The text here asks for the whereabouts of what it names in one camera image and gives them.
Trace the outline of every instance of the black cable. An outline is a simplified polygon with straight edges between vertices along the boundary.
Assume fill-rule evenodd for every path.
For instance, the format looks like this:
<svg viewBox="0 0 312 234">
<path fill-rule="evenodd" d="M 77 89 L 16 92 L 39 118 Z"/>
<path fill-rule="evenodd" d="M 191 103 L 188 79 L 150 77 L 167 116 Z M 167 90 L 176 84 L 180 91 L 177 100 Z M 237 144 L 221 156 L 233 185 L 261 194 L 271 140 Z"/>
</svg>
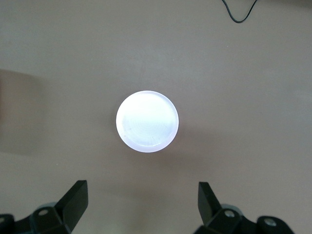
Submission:
<svg viewBox="0 0 312 234">
<path fill-rule="evenodd" d="M 229 7 L 228 7 L 226 1 L 225 1 L 225 0 L 222 0 L 222 1 L 223 1 L 224 5 L 226 6 L 226 9 L 227 9 L 228 12 L 229 12 L 229 15 L 230 15 L 231 19 L 232 19 L 235 23 L 242 23 L 242 22 L 244 22 L 244 21 L 248 18 L 250 12 L 252 11 L 252 9 L 253 9 L 255 3 L 256 3 L 258 0 L 255 0 L 255 1 L 254 1 L 254 3 L 253 3 L 253 5 L 251 6 L 251 8 L 250 8 L 250 10 L 249 10 L 249 12 L 248 12 L 248 14 L 247 14 L 247 16 L 246 16 L 243 20 L 236 20 L 236 19 L 232 16 L 232 14 L 231 14 L 231 12 L 230 12 L 230 9 L 229 9 Z"/>
</svg>

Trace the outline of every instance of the circular object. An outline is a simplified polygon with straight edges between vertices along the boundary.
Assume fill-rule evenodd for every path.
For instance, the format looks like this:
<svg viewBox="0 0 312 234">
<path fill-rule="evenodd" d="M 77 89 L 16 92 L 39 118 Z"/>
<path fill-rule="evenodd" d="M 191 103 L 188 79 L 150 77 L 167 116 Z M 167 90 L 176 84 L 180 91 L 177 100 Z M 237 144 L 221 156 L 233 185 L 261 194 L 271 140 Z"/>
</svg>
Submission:
<svg viewBox="0 0 312 234">
<path fill-rule="evenodd" d="M 38 213 L 39 216 L 46 215 L 49 211 L 48 210 L 42 210 Z"/>
<path fill-rule="evenodd" d="M 239 216 L 244 216 L 243 212 L 236 206 L 229 205 L 229 204 L 221 204 L 221 207 L 223 209 L 231 209 L 233 211 L 236 211 L 239 214 Z"/>
<path fill-rule="evenodd" d="M 179 118 L 164 95 L 140 91 L 127 97 L 116 117 L 121 139 L 132 149 L 151 153 L 168 146 L 176 136 Z"/>
<path fill-rule="evenodd" d="M 276 227 L 276 222 L 271 218 L 265 218 L 264 222 L 271 227 Z"/>
<path fill-rule="evenodd" d="M 234 218 L 235 217 L 235 214 L 233 211 L 230 211 L 230 210 L 226 210 L 224 212 L 224 214 L 226 215 L 226 217 L 229 217 L 229 218 Z"/>
</svg>

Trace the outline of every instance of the screw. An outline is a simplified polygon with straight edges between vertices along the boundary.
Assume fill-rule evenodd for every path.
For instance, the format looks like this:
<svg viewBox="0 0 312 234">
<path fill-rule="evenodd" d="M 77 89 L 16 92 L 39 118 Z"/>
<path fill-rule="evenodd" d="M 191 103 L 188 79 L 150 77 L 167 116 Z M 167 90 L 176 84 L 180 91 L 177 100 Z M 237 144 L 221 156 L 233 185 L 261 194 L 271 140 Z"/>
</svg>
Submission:
<svg viewBox="0 0 312 234">
<path fill-rule="evenodd" d="M 271 227 L 276 227 L 276 222 L 271 218 L 265 218 L 264 222 Z"/>
<path fill-rule="evenodd" d="M 224 212 L 224 214 L 225 214 L 227 217 L 229 217 L 229 218 L 235 217 L 234 212 L 233 212 L 233 211 L 230 211 L 230 210 L 226 210 L 226 211 Z"/>
<path fill-rule="evenodd" d="M 48 210 L 42 210 L 38 213 L 39 216 L 46 215 L 49 211 Z"/>
</svg>

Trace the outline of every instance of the table surface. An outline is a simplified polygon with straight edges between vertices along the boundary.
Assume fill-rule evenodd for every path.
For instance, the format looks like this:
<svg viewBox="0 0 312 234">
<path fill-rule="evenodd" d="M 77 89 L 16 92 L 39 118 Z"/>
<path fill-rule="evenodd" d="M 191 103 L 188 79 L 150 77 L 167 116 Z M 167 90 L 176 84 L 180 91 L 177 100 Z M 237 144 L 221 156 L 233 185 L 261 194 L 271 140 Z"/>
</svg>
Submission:
<svg viewBox="0 0 312 234">
<path fill-rule="evenodd" d="M 253 1 L 228 0 L 243 18 Z M 74 233 L 191 234 L 199 181 L 251 221 L 312 231 L 312 3 L 0 1 L 0 213 L 16 219 L 86 179 Z M 167 96 L 165 149 L 126 146 L 122 101 Z"/>
</svg>

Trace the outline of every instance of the beige tabletop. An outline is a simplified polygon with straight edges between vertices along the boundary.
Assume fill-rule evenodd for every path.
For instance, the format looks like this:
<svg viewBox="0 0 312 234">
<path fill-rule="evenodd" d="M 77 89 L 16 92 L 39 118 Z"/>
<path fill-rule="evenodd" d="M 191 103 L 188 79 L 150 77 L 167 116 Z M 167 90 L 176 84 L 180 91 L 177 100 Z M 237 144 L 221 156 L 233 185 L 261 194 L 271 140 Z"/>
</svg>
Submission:
<svg viewBox="0 0 312 234">
<path fill-rule="evenodd" d="M 252 0 L 228 0 L 241 19 Z M 176 138 L 120 139 L 141 90 L 167 96 Z M 312 2 L 1 0 L 0 214 L 26 217 L 86 179 L 75 234 L 192 234 L 199 181 L 251 221 L 312 232 Z"/>
</svg>

